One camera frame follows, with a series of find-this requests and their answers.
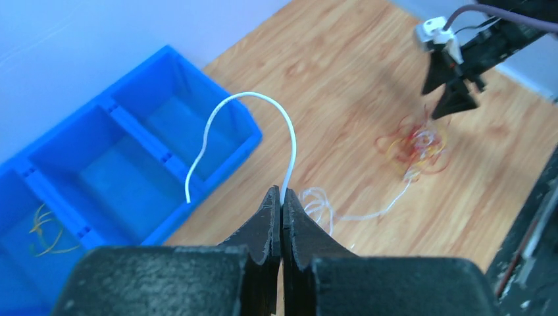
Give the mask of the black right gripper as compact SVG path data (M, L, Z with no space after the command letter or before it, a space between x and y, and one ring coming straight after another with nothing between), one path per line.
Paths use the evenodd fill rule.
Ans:
M473 81L546 35L557 36L556 1L475 1L453 12L453 20L467 12L487 16L480 31L462 47L466 77ZM430 118L478 108L460 79L459 64L446 51L433 51L421 94L444 85Z

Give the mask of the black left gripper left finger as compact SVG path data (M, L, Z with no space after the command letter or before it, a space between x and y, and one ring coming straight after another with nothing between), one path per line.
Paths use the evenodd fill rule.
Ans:
M269 315L280 190L215 246L103 246L77 262L53 315Z

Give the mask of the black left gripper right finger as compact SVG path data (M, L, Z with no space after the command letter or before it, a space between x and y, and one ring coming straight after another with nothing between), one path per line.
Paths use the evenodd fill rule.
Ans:
M303 210L282 208L286 315L500 315L484 273L458 257L363 257Z

